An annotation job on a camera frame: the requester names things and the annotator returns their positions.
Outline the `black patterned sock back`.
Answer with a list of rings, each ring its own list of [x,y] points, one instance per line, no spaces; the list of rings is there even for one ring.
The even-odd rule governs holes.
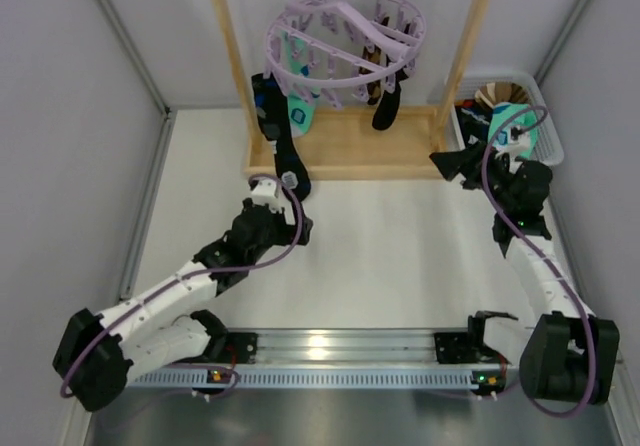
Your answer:
[[[493,116],[491,111],[484,110],[479,106],[456,106],[455,112],[465,147],[487,141]]]

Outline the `black patterned sock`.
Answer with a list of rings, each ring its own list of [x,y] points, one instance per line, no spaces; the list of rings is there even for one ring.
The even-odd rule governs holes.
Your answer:
[[[479,106],[456,106],[455,112],[465,147],[487,141],[493,116],[491,111],[484,110]]]
[[[304,201],[311,193],[311,180],[293,141],[287,98],[273,76],[251,76],[258,126],[271,146],[276,176]]]

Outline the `black patterned sock front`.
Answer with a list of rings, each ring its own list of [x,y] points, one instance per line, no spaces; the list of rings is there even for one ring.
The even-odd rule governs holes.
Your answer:
[[[304,201],[311,193],[311,180],[293,141],[287,98],[273,76],[251,76],[258,126],[271,146],[276,176]]]

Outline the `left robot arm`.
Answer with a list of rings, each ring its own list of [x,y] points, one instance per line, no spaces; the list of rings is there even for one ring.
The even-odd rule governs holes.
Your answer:
[[[202,305],[306,245],[312,227],[295,198],[282,206],[247,198],[231,228],[166,280],[100,312],[74,313],[52,361],[60,396],[96,412],[149,372],[186,359],[214,361],[227,329]]]

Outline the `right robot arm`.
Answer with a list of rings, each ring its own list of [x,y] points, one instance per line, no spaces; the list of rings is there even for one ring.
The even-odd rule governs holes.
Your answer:
[[[483,191],[495,207],[493,239],[537,318],[526,326],[509,313],[479,312],[480,344],[517,365],[519,384],[531,400],[605,404],[620,333],[578,296],[557,259],[542,214],[551,169],[534,160],[512,161],[483,142],[430,159],[445,180]]]

